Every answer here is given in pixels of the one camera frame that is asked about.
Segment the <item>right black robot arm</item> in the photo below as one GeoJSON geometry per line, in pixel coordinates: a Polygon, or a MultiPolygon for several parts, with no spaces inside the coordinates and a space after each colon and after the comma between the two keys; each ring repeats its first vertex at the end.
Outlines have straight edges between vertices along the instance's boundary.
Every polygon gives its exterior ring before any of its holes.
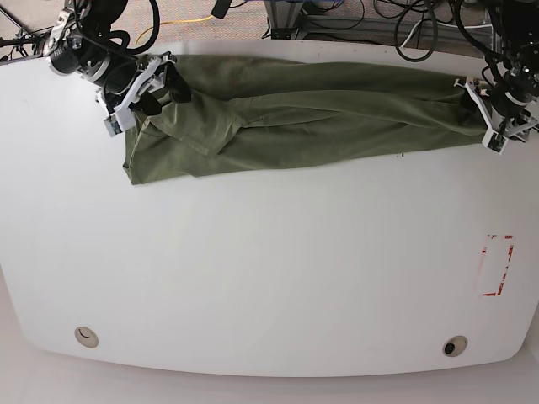
{"type": "Polygon", "coordinates": [[[160,114],[157,93],[161,90],[176,103],[191,101],[191,89],[178,73],[175,56],[146,54],[161,26],[157,2],[151,1],[150,6],[151,34],[143,45],[130,48],[130,35],[112,29],[126,1],[64,2],[44,45],[43,56],[53,72],[60,76],[77,72],[98,88],[97,100],[110,123],[124,124],[134,110],[148,116],[160,114]]]}

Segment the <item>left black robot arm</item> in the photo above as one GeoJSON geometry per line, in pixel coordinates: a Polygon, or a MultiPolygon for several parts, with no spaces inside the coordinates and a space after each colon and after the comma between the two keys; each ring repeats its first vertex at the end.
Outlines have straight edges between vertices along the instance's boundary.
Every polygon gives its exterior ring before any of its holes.
{"type": "Polygon", "coordinates": [[[509,141],[527,142],[538,119],[527,110],[538,100],[538,2],[483,1],[499,49],[491,50],[468,33],[461,19],[462,1],[454,2],[456,26],[469,44],[479,50],[493,81],[468,78],[455,85],[472,112],[479,111],[486,124],[482,144],[502,154],[509,141]]]}

